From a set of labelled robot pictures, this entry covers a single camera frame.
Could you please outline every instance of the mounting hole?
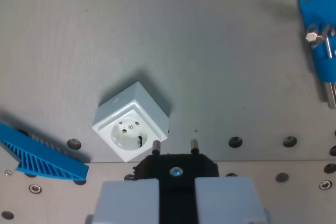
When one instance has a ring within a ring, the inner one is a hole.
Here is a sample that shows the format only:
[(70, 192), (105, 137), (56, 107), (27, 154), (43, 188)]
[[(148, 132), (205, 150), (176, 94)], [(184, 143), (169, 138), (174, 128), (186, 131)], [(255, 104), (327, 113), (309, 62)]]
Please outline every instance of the mounting hole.
[(336, 145), (330, 148), (329, 154), (331, 156), (336, 156)]
[(79, 150), (82, 147), (82, 144), (78, 139), (72, 138), (69, 139), (67, 145), (72, 150)]
[(235, 173), (228, 173), (225, 175), (225, 177), (237, 177), (238, 175)]
[(1, 216), (6, 220), (13, 220), (14, 219), (14, 214), (10, 211), (3, 211), (1, 213)]
[(238, 148), (242, 144), (243, 144), (243, 140), (238, 136), (231, 137), (231, 139), (229, 140), (229, 146), (232, 148)]
[(286, 182), (289, 179), (289, 176), (287, 173), (279, 173), (276, 177), (275, 180), (279, 183)]
[(327, 173), (327, 174), (331, 174), (331, 173), (336, 172), (336, 164), (331, 163), (331, 164), (326, 165), (324, 167), (324, 172)]
[(82, 186), (86, 184), (86, 180), (74, 180), (73, 181), (76, 185)]
[(28, 173), (25, 173), (25, 175), (26, 175), (27, 177), (29, 177), (29, 178), (35, 178), (35, 177), (36, 177), (36, 175), (28, 174)]
[(291, 148), (298, 142), (297, 138), (294, 136), (287, 136), (286, 139), (282, 142), (284, 147)]
[(134, 180), (134, 175), (133, 174), (128, 174), (124, 177), (124, 180)]

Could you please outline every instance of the gray surface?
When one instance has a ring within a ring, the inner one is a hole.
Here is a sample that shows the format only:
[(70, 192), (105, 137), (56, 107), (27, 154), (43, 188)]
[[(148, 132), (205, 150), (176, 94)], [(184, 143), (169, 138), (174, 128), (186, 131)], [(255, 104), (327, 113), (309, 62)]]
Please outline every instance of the gray surface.
[[(274, 224), (334, 224), (336, 205), (335, 173), (325, 174), (329, 161), (218, 162), (219, 174), (251, 176), (262, 204), (270, 210)], [(8, 177), (0, 173), (0, 210), (11, 211), (10, 222), (1, 224), (91, 224), (103, 182), (123, 180), (135, 163), (90, 164), (87, 183), (49, 178), (29, 178), (23, 173)], [(289, 180), (278, 183), (275, 177), (285, 172)], [(333, 187), (323, 191), (319, 184), (331, 180)], [(38, 195), (28, 187), (42, 188)]]
[[(170, 116), (163, 153), (187, 153), (196, 138), (214, 160), (331, 158), (336, 111), (321, 101), (296, 0), (0, 6), (3, 116), (63, 147), (79, 139), (86, 162), (121, 161), (91, 125), (99, 104), (136, 81)], [(289, 135), (298, 144), (284, 148)], [(233, 136), (243, 139), (235, 150)]]
[(20, 162), (21, 159), (0, 142), (0, 173), (4, 174), (6, 170), (10, 170), (13, 174)]

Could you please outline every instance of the allen key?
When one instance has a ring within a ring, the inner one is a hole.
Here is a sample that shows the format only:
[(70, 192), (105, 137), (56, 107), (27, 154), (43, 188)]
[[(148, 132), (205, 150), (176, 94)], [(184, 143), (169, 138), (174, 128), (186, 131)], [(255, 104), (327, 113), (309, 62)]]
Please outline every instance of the allen key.
[[(329, 37), (335, 36), (335, 28), (331, 25), (326, 25), (320, 34), (320, 29), (316, 24), (311, 24), (307, 28), (306, 40), (311, 43), (311, 48), (316, 48), (321, 43), (326, 47), (328, 58), (333, 58)], [(326, 90), (328, 106), (331, 109), (336, 109), (336, 86), (332, 82), (323, 82), (324, 89)]]

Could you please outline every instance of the white socket box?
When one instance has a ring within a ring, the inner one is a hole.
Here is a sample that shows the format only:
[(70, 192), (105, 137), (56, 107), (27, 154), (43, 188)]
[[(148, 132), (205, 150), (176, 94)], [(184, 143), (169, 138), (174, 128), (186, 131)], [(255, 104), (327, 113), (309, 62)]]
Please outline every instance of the white socket box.
[(92, 128), (128, 162), (167, 139), (168, 125), (168, 116), (136, 82), (98, 107)]

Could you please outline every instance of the blue object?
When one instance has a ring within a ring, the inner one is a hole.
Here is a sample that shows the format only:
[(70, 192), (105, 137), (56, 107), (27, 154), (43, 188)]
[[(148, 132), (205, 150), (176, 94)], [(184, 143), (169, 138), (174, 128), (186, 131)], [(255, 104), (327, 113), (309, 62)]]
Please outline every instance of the blue object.
[[(330, 24), (336, 27), (336, 0), (299, 0), (305, 27)], [(332, 51), (336, 49), (336, 36), (329, 37)], [(336, 58), (328, 58), (324, 44), (313, 49), (317, 74), (323, 82), (336, 82)]]
[(0, 124), (0, 141), (21, 159), (16, 168), (20, 172), (49, 178), (86, 180), (89, 166), (5, 124)]

